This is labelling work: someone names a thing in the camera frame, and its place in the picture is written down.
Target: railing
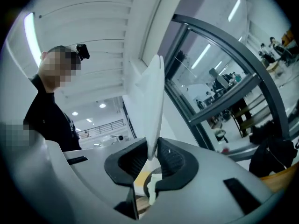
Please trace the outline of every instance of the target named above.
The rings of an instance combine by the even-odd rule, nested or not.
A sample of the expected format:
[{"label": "railing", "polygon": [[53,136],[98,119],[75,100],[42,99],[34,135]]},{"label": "railing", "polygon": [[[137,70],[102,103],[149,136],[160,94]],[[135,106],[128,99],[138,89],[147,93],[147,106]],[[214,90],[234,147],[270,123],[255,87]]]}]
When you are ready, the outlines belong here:
[{"label": "railing", "polygon": [[106,125],[102,125],[102,126],[98,126],[95,128],[91,128],[91,129],[86,129],[84,131],[80,131],[78,132],[78,135],[81,139],[86,139],[89,137],[94,137],[94,136],[99,136],[102,133],[106,133],[115,129],[118,129],[120,127],[124,127],[125,124],[123,122],[123,119],[120,119],[118,121],[106,124]]}]

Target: black plastic panel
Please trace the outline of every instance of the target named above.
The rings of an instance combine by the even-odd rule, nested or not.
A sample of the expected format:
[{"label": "black plastic panel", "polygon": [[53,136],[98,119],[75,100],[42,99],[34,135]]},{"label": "black plastic panel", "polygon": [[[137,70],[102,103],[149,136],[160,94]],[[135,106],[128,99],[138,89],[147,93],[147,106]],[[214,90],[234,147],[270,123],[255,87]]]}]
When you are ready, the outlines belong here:
[{"label": "black plastic panel", "polygon": [[86,160],[88,160],[88,158],[86,158],[84,156],[80,156],[80,157],[77,157],[77,158],[67,159],[66,161],[69,163],[69,165],[73,165],[75,163],[84,162]]},{"label": "black plastic panel", "polygon": [[110,155],[104,164],[105,171],[118,185],[132,187],[147,160],[145,138]]},{"label": "black plastic panel", "polygon": [[223,180],[245,215],[258,208],[261,203],[236,178]]},{"label": "black plastic panel", "polygon": [[158,160],[163,179],[156,183],[156,192],[177,190],[187,185],[197,174],[199,164],[189,152],[158,139]]},{"label": "black plastic panel", "polygon": [[123,215],[126,215],[134,220],[138,220],[134,188],[130,188],[126,201],[119,203],[114,207],[114,209]]}]

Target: black slot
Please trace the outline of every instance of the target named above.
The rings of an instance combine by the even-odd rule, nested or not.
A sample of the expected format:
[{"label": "black slot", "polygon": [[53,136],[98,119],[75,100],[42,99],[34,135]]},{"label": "black slot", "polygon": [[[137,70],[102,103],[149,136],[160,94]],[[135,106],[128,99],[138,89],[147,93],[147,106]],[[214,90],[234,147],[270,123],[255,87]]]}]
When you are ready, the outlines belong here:
[{"label": "black slot", "polygon": [[81,157],[78,157],[78,158],[67,159],[67,162],[69,163],[69,165],[73,165],[75,163],[84,162],[86,160],[88,160],[88,158],[86,158],[84,156],[81,156]]},{"label": "black slot", "polygon": [[256,200],[256,198],[252,196],[252,194],[248,192],[248,190],[236,178],[223,180],[223,182],[245,215],[251,213],[261,205],[261,203]]}]

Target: ceiling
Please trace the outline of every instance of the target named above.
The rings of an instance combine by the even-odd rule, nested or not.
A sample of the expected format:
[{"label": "ceiling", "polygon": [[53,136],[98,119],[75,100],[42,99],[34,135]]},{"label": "ceiling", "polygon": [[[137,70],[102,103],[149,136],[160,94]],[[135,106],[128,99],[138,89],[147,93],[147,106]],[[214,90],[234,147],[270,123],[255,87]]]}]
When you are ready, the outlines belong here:
[{"label": "ceiling", "polygon": [[[100,108],[100,104],[105,104],[106,107]],[[85,130],[123,119],[121,109],[122,98],[115,97],[79,105],[66,109],[64,112],[73,120],[76,128]]]},{"label": "ceiling", "polygon": [[66,110],[125,94],[126,60],[142,49],[159,0],[32,0],[20,13],[8,42],[28,77],[37,72],[23,27],[24,17],[35,14],[41,51],[58,45],[87,45],[90,59],[72,82],[56,93]]}]

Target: floor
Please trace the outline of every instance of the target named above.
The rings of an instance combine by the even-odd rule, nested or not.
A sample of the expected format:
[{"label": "floor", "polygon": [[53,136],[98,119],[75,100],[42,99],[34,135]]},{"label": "floor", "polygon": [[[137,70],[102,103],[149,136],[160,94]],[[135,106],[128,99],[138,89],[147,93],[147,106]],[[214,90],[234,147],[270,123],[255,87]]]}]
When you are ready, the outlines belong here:
[{"label": "floor", "polygon": [[[283,62],[281,62],[279,66],[283,70],[283,74],[280,77],[277,77],[275,74],[272,73],[270,74],[276,86],[278,87],[278,91],[285,105],[286,114],[289,115],[292,112],[297,100],[299,99],[299,61],[290,65],[289,67],[286,67]],[[250,103],[260,94],[261,90],[258,87],[256,87],[249,95],[245,97],[246,103]],[[266,102],[262,102],[255,109],[250,111],[251,114],[254,115],[266,105]],[[263,125],[268,120],[272,120],[271,115],[265,118],[257,126]],[[234,150],[236,148],[244,147],[249,144],[249,137],[241,137],[237,129],[237,126],[232,118],[227,122],[223,122],[222,128],[226,131],[225,137],[227,138],[228,143],[225,143],[223,141],[219,142],[219,146],[216,147],[216,150],[221,150],[223,147],[227,147],[229,150]],[[297,141],[298,137],[293,140],[293,143],[296,144]],[[298,161],[299,152],[297,157],[294,159],[293,164],[295,164]],[[245,169],[249,169],[250,160],[245,160],[238,163]]]}]

